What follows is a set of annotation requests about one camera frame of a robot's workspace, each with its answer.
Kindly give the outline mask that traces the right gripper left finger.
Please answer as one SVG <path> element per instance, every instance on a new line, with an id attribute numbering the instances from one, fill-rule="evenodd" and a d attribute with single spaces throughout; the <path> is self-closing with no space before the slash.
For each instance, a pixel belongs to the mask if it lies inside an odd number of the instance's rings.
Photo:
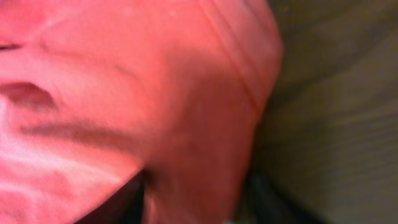
<path id="1" fill-rule="evenodd" d="M 146 172 L 140 171 L 103 204 L 75 224 L 141 224 L 145 183 Z"/>

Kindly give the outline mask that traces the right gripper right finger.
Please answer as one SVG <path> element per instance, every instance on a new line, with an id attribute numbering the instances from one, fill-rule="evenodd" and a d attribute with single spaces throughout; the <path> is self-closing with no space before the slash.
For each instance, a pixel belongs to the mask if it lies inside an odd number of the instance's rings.
<path id="1" fill-rule="evenodd" d="M 239 202 L 239 222 L 243 224 L 325 224 L 264 174 L 251 171 L 246 177 Z"/>

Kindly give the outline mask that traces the red printed t-shirt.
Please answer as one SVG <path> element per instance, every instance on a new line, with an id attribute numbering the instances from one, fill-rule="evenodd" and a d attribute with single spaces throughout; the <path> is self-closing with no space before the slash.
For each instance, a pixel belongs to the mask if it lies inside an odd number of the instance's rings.
<path id="1" fill-rule="evenodd" d="M 1 222 L 226 223 L 282 45 L 266 1 L 1 2 Z"/>

